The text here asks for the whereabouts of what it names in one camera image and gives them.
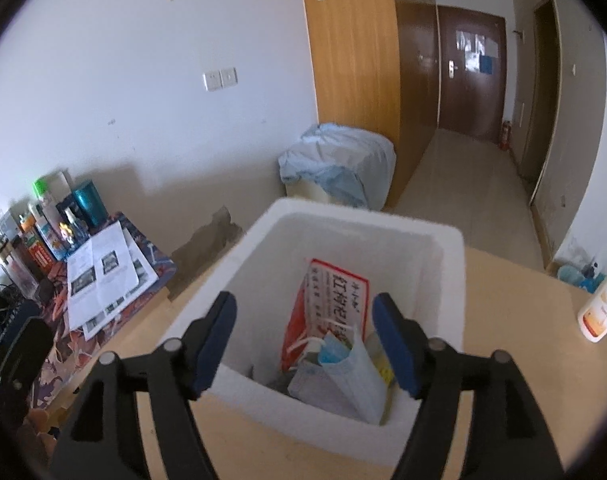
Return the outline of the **blue surgical face mask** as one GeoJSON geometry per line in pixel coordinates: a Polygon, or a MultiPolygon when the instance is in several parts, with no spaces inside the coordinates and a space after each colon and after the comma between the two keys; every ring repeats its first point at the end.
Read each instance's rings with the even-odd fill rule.
{"type": "Polygon", "coordinates": [[[388,384],[357,326],[325,318],[321,327],[312,328],[301,318],[291,320],[280,366],[290,376],[286,392],[292,398],[369,425],[383,421],[388,384]]]}

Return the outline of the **clear plastic packet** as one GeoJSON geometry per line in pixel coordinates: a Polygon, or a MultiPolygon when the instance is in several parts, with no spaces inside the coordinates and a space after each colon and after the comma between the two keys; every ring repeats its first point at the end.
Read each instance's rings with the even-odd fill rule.
{"type": "Polygon", "coordinates": [[[299,287],[280,352],[283,372],[294,366],[313,338],[328,332],[349,347],[365,340],[369,280],[320,259],[312,259],[299,287]]]}

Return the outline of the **grey knitted sock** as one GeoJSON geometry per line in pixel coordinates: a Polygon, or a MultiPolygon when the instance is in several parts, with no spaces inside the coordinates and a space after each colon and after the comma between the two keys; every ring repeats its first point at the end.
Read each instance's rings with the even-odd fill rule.
{"type": "Polygon", "coordinates": [[[264,370],[263,368],[253,366],[250,368],[248,377],[265,388],[282,394],[288,394],[288,387],[297,371],[297,366],[291,367],[286,372],[283,370],[264,370]]]}

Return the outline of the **patterned side table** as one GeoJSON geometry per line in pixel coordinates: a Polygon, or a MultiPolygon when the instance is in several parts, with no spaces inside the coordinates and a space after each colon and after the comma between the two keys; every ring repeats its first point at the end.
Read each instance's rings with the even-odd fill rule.
{"type": "Polygon", "coordinates": [[[174,277],[176,265],[121,212],[50,269],[54,294],[40,313],[54,343],[29,393],[48,408],[126,323],[174,277]]]}

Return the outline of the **printed paper sheets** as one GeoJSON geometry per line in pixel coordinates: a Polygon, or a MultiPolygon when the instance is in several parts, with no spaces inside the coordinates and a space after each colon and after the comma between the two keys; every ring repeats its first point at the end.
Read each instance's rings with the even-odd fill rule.
{"type": "Polygon", "coordinates": [[[158,281],[130,231],[113,222],[67,260],[70,330],[95,337],[158,281]]]}

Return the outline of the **dark thermos flask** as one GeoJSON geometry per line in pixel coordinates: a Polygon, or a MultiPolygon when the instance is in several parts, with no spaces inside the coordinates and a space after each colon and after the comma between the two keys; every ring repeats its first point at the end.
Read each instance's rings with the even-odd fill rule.
{"type": "Polygon", "coordinates": [[[33,299],[38,280],[26,263],[18,237],[0,237],[0,267],[26,298],[33,299]]]}

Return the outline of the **orange bottle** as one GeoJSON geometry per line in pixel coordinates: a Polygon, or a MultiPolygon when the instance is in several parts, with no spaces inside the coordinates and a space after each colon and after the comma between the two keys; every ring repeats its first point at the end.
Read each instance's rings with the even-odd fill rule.
{"type": "Polygon", "coordinates": [[[44,274],[49,274],[56,260],[44,244],[36,228],[33,214],[20,214],[19,224],[23,232],[23,241],[30,256],[44,274]]]}

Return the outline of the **white lotion pump bottle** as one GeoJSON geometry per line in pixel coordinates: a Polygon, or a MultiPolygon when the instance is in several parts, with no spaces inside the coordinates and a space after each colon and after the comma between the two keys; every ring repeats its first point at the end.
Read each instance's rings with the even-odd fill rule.
{"type": "Polygon", "coordinates": [[[578,314],[582,335],[595,344],[607,335],[607,277],[578,314]]]}

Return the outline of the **teal cup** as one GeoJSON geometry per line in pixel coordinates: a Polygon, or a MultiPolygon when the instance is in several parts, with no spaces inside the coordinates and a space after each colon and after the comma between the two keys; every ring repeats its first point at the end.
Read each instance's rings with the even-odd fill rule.
{"type": "Polygon", "coordinates": [[[106,206],[92,180],[86,180],[79,184],[72,194],[92,228],[98,229],[107,221],[108,212],[106,206]]]}

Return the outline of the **green capped spray bottle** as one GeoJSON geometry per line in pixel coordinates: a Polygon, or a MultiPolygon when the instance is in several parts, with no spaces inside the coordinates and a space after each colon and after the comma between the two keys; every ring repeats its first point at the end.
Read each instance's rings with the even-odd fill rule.
{"type": "Polygon", "coordinates": [[[47,183],[43,179],[36,179],[32,184],[32,188],[41,205],[45,218],[53,227],[57,235],[62,238],[60,225],[61,223],[64,223],[64,218],[61,217],[61,214],[57,209],[56,200],[49,191],[47,183]]]}

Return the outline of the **blue cloth covered bin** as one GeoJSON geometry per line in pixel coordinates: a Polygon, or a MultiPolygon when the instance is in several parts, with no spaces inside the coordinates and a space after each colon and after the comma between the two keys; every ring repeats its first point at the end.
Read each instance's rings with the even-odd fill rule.
{"type": "Polygon", "coordinates": [[[395,174],[393,143],[379,133],[325,122],[279,155],[282,184],[307,181],[345,205],[381,211],[395,174]]]}

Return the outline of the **red fire extinguisher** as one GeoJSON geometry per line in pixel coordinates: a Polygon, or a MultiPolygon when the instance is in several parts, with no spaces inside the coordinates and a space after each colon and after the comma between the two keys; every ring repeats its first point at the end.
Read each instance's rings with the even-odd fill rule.
{"type": "Polygon", "coordinates": [[[509,149],[509,138],[511,137],[512,124],[509,120],[504,120],[501,128],[499,148],[502,151],[507,151],[509,149]]]}

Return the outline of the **brown entrance door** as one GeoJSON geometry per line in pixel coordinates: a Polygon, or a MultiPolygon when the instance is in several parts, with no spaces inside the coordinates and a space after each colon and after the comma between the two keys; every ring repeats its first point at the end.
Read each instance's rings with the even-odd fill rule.
{"type": "Polygon", "coordinates": [[[504,18],[439,6],[441,98],[439,126],[499,142],[506,91],[504,18]]]}

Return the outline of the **wooden wardrobe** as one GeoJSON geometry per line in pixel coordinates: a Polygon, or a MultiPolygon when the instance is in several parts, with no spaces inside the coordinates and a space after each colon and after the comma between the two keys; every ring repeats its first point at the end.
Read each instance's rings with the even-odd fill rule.
{"type": "Polygon", "coordinates": [[[437,129],[435,0],[303,0],[320,122],[388,138],[397,163],[386,206],[409,185],[437,129]]]}

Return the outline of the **white wall switch pair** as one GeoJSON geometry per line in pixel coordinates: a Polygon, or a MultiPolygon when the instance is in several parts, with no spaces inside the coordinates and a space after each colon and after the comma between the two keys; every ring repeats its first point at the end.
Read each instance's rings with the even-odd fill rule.
{"type": "Polygon", "coordinates": [[[210,70],[210,72],[202,74],[202,80],[204,81],[204,88],[209,92],[234,87],[238,84],[235,67],[210,70]]]}

